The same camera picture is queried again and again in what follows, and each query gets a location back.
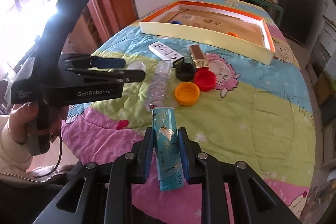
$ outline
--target jacket sleeve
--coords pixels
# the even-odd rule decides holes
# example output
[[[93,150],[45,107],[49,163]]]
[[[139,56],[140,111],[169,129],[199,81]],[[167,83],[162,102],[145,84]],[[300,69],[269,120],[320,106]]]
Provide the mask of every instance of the jacket sleeve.
[[[8,115],[0,115],[0,159],[2,172],[26,171],[33,159],[27,144],[21,145],[12,139],[8,129]]]

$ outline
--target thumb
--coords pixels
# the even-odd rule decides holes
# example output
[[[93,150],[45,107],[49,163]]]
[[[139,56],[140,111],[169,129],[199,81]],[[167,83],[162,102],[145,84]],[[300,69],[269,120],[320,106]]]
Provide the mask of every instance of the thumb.
[[[11,131],[21,128],[33,120],[39,112],[39,106],[35,102],[26,103],[14,109],[9,115],[9,126]]]

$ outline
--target cartoon bedspread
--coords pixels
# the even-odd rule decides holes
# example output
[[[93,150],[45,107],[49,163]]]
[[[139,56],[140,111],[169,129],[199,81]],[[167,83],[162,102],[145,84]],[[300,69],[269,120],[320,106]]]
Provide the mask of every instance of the cartoon bedspread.
[[[216,3],[262,16],[277,54],[269,66],[238,54],[200,44],[217,75],[215,88],[201,93],[197,104],[183,107],[174,100],[179,84],[174,71],[168,81],[166,106],[175,108],[177,127],[186,127],[191,140],[220,161],[246,161],[299,216],[315,163],[315,129],[308,91],[285,38],[260,7],[238,0],[194,0]],[[143,34],[134,23],[102,45],[95,55],[124,58],[127,65],[142,61],[146,78],[126,84],[120,99],[71,106],[62,136],[85,164],[111,162],[131,150],[151,126],[144,108],[148,87],[159,58],[148,45],[161,41],[189,59],[183,39]],[[185,185],[161,192],[154,159],[145,185],[132,188],[133,205],[171,223],[201,222],[201,187]]]

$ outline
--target metal screw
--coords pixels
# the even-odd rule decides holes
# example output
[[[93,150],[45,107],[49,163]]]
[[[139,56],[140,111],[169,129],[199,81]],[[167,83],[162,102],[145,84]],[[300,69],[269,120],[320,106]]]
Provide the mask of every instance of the metal screw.
[[[128,159],[128,160],[131,160],[135,157],[134,153],[132,152],[128,152],[125,154],[125,158]]]
[[[200,153],[198,153],[197,156],[198,156],[199,159],[205,160],[208,157],[208,154],[204,153],[204,152],[200,152]]]
[[[239,169],[245,169],[246,168],[246,162],[244,162],[244,161],[238,161],[236,163],[236,165]]]
[[[94,161],[90,161],[85,165],[85,167],[88,169],[93,169],[95,168],[95,166],[96,166],[96,163]]]

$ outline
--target beige jacket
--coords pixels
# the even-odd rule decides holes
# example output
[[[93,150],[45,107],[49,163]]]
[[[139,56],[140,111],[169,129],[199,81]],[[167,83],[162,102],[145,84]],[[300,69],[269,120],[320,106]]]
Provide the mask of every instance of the beige jacket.
[[[52,174],[35,179],[36,176],[50,172],[54,165],[26,172],[33,156],[29,154],[27,144],[20,145],[12,139],[8,129],[8,115],[0,115],[0,130],[0,181],[17,187],[51,183],[58,175],[66,173],[73,167],[73,165],[60,165]]]

